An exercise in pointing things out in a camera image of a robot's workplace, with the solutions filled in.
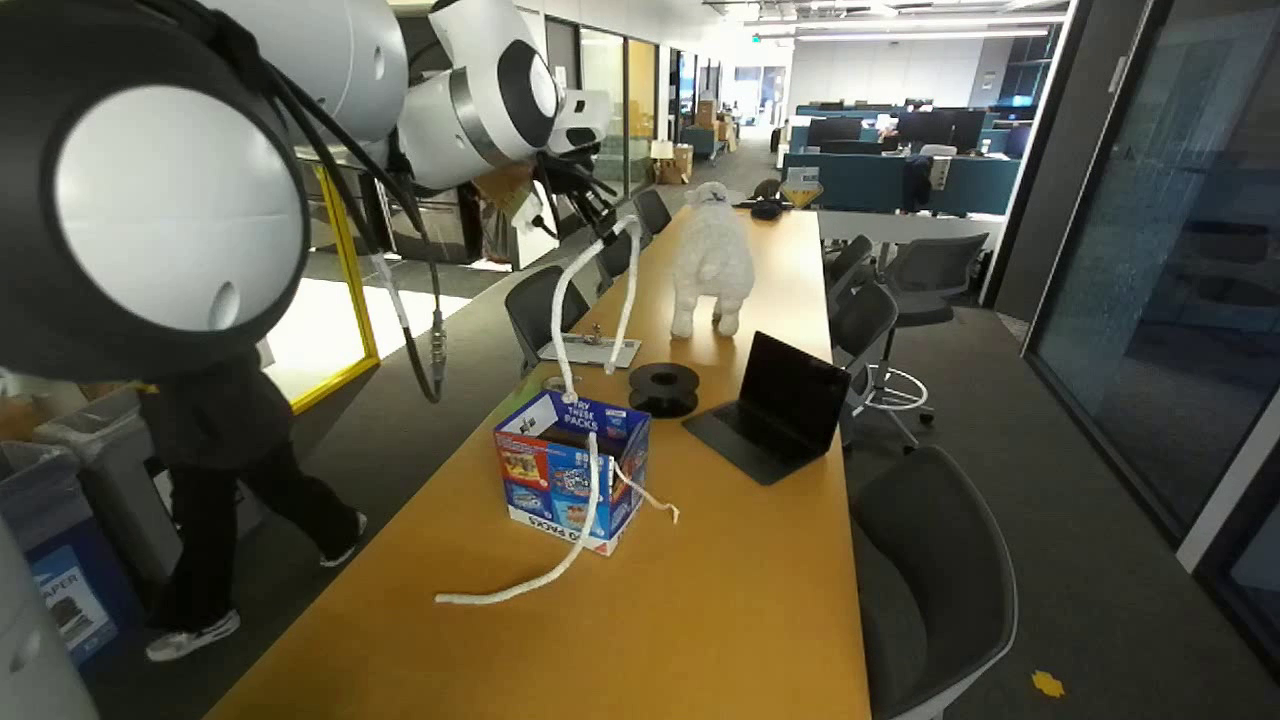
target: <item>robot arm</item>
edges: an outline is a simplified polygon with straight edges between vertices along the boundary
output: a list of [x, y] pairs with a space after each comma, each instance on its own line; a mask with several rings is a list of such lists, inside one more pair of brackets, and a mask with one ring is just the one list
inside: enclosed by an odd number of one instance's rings
[[421, 88], [409, 88], [386, 0], [210, 6], [0, 3], [5, 366], [177, 377], [256, 344], [286, 316], [307, 206], [296, 129], [274, 111], [274, 70], [253, 69], [256, 48], [357, 141], [377, 144], [402, 125], [427, 189], [524, 158], [551, 133], [556, 85], [509, 0], [440, 6], [457, 69]]

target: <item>sneaker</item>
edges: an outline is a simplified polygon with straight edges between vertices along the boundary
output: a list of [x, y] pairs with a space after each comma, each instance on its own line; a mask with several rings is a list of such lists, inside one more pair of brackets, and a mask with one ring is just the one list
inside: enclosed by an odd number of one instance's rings
[[320, 566], [343, 566], [343, 564], [359, 553], [363, 530], [368, 530], [368, 514], [363, 514], [363, 511], [357, 511], [357, 544], [353, 544], [353, 547], [343, 547], [343, 553], [335, 553], [335, 555], [320, 555]]
[[239, 626], [239, 613], [228, 613], [228, 616], [212, 619], [210, 626], [156, 634], [156, 639], [149, 642], [149, 661], [152, 661], [152, 662], [186, 661], [186, 656], [191, 656], [198, 647], [210, 647], [210, 642], [216, 642], [216, 639], [237, 634], [237, 626]]

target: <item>black laptop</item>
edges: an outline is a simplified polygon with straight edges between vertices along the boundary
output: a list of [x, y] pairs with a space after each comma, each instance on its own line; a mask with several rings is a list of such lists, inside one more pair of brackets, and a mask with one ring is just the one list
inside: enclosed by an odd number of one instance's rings
[[845, 390], [845, 366], [755, 332], [739, 394], [686, 426], [751, 481], [777, 483], [832, 449]]

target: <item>office desk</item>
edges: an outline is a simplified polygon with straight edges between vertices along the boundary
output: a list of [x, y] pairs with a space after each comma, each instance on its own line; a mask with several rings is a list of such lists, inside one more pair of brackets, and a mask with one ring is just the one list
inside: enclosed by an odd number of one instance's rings
[[[751, 327], [829, 354], [815, 214], [751, 228], [755, 291], [746, 332], [670, 338], [674, 256], [689, 212], [645, 252], [630, 337], [641, 362], [699, 371], [699, 407], [738, 394]], [[612, 327], [626, 281], [579, 327]], [[577, 371], [584, 394], [626, 405], [630, 377]], [[647, 486], [681, 525], [641, 506], [612, 555], [513, 603], [440, 608], [435, 591], [493, 591], [551, 566], [567, 544], [505, 511], [493, 422], [393, 514], [342, 580], [262, 656], [212, 715], [693, 715], [866, 720], [866, 639], [839, 445], [762, 486], [658, 420]]]

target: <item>laptop screen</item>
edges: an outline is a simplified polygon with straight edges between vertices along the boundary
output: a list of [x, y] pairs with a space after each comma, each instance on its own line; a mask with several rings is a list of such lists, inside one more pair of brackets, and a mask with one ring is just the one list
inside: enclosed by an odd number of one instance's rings
[[790, 445], [801, 445], [806, 452], [823, 452], [832, 445], [845, 390], [845, 366], [755, 332], [739, 389], [739, 420], [783, 430]]

